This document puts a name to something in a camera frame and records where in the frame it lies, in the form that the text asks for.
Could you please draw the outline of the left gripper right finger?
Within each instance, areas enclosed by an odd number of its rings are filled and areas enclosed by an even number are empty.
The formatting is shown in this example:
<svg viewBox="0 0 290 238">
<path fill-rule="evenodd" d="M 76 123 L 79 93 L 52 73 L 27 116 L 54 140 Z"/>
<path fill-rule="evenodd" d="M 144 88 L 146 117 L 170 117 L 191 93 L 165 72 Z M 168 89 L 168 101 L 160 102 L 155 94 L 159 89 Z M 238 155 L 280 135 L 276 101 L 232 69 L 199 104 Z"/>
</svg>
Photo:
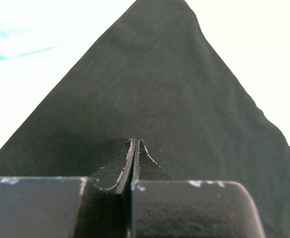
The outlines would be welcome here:
<svg viewBox="0 0 290 238">
<path fill-rule="evenodd" d="M 257 207 L 235 181 L 173 180 L 136 142 L 131 182 L 134 238 L 263 238 Z"/>
</svg>

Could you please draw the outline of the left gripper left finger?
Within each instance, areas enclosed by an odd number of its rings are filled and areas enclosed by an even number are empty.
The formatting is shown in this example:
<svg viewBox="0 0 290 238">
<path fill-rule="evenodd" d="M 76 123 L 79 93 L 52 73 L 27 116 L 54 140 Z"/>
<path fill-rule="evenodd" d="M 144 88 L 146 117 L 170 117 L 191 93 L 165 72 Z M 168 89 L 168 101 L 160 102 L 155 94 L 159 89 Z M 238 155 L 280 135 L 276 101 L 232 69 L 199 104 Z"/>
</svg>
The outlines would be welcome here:
<svg viewBox="0 0 290 238">
<path fill-rule="evenodd" d="M 125 238 L 135 140 L 88 177 L 0 177 L 0 238 Z"/>
</svg>

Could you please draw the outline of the black t-shirt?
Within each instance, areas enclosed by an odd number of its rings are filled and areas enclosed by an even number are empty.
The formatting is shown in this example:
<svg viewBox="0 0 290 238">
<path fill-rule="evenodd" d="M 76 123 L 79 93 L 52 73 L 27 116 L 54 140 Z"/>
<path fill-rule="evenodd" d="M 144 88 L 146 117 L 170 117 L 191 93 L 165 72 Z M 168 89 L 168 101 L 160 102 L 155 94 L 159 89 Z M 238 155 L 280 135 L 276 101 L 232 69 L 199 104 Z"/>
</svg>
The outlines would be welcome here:
<svg viewBox="0 0 290 238">
<path fill-rule="evenodd" d="M 89 176 L 132 138 L 173 179 L 233 180 L 290 238 L 290 146 L 182 0 L 136 1 L 0 149 L 0 176 Z"/>
</svg>

